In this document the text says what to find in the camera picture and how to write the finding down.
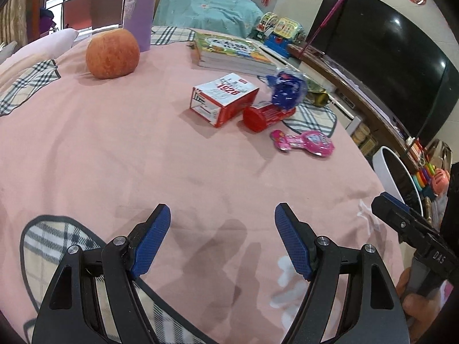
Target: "black tv screen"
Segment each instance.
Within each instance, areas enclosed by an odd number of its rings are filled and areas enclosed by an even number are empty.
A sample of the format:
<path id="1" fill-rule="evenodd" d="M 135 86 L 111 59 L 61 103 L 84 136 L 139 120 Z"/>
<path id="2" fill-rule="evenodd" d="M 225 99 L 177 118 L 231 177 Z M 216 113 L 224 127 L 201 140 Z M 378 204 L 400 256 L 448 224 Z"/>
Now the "black tv screen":
<path id="1" fill-rule="evenodd" d="M 332 7 L 336 4 L 338 0 L 322 0 L 322 4 L 318 8 L 318 12 L 314 19 L 313 25 L 309 30 L 308 36 L 306 37 L 306 42 L 312 39 L 314 33 L 318 29 L 318 27 L 322 24 L 325 17 L 328 15 Z M 339 17 L 341 15 L 341 11 L 343 9 L 343 5 L 332 15 L 330 20 L 328 21 L 327 25 L 320 30 L 320 33 L 316 36 L 314 41 L 311 43 L 311 46 L 322 53 L 325 53 L 327 50 L 328 43 L 333 35 L 334 29 L 337 26 Z"/>
<path id="2" fill-rule="evenodd" d="M 337 1 L 323 0 L 307 40 Z M 345 0 L 312 46 L 367 86 L 377 97 L 373 101 L 391 110 L 410 135 L 419 133 L 430 113 L 419 136 L 423 144 L 437 134 L 459 98 L 459 73 L 448 57 L 380 0 Z"/>
<path id="3" fill-rule="evenodd" d="M 326 54 L 361 80 L 416 135 L 448 57 L 414 23 L 380 0 L 346 0 Z"/>

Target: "handle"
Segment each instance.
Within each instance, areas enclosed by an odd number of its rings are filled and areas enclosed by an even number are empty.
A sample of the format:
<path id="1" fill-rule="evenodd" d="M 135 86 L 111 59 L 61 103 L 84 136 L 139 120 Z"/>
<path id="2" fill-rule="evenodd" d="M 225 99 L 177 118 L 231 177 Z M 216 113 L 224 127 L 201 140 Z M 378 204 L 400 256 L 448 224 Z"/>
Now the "handle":
<path id="1" fill-rule="evenodd" d="M 403 302 L 409 294 L 421 295 L 431 300 L 437 294 L 443 282 L 444 279 L 434 273 L 428 266 L 418 261 L 416 257 L 413 257 L 409 281 L 400 300 Z M 411 327 L 414 322 L 415 319 L 413 317 L 408 318 L 408 327 Z"/>

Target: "red cylinder container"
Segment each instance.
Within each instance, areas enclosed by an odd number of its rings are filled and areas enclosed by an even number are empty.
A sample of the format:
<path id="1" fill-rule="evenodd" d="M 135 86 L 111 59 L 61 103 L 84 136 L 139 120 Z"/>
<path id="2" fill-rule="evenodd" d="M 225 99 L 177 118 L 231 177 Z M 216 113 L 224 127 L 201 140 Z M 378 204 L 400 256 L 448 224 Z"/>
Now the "red cylinder container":
<path id="1" fill-rule="evenodd" d="M 261 101 L 244 109 L 243 120 L 246 127 L 251 131 L 261 132 L 269 126 L 292 116 L 295 111 L 295 107 L 290 110 L 284 110 L 271 102 Z"/>

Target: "plaid fabric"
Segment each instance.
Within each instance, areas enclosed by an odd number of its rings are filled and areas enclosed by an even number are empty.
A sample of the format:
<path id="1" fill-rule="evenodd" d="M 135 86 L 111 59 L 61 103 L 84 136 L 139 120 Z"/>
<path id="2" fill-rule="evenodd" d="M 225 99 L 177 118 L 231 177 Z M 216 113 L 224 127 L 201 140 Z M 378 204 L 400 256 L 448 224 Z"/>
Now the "plaid fabric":
<path id="1" fill-rule="evenodd" d="M 284 120 L 284 124 L 296 133 L 321 131 L 331 137 L 337 125 L 337 116 L 330 107 L 317 107 L 305 99 L 297 106 L 297 112 Z"/>
<path id="2" fill-rule="evenodd" d="M 36 307 L 40 308 L 44 294 L 67 248 L 79 245 L 83 250 L 103 247 L 102 241 L 92 239 L 78 224 L 67 217 L 55 217 L 56 221 L 45 220 L 41 216 L 31 226 L 26 227 L 21 244 L 22 270 L 24 283 Z M 100 312 L 107 335 L 110 339 L 121 342 L 116 331 L 110 310 L 103 277 L 96 279 Z M 137 284 L 135 288 L 145 313 L 161 344 L 204 344 L 204 341 L 185 329 L 164 311 Z M 32 337 L 34 323 L 27 322 L 24 332 Z"/>
<path id="3" fill-rule="evenodd" d="M 189 28 L 153 26 L 151 28 L 151 45 L 167 45 L 172 42 L 193 41 L 195 32 Z"/>
<path id="4" fill-rule="evenodd" d="M 0 96 L 0 116 L 8 115 L 36 91 L 60 77 L 56 62 L 52 59 L 33 65 Z"/>

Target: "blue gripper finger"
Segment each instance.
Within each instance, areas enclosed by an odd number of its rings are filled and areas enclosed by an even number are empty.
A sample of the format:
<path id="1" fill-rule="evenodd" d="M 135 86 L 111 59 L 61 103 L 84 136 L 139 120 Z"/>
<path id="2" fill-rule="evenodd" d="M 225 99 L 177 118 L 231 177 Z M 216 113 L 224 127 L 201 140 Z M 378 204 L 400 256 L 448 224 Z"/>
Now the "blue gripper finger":
<path id="1" fill-rule="evenodd" d="M 381 196 L 383 198 L 386 198 L 387 200 L 389 200 L 393 204 L 395 204 L 398 208 L 400 208 L 401 210 L 405 211 L 406 213 L 410 213 L 408 205 L 406 205 L 405 203 L 401 202 L 396 197 L 394 197 L 391 194 L 389 194 L 387 191 L 384 191 L 384 193 L 381 193 Z"/>
<path id="2" fill-rule="evenodd" d="M 160 212 L 156 214 L 157 210 L 155 210 L 146 221 L 151 222 L 151 226 L 135 247 L 134 264 L 130 270 L 134 279 L 148 271 L 171 225 L 169 207 L 165 204 L 160 205 L 162 206 Z"/>
<path id="3" fill-rule="evenodd" d="M 280 203 L 274 212 L 274 219 L 279 235 L 287 250 L 288 256 L 298 274 L 304 279 L 309 279 L 316 269 L 316 248 L 313 230 L 306 223 L 299 222 L 287 203 Z M 298 233 L 301 228 L 303 238 L 306 236 L 308 246 L 302 241 Z"/>

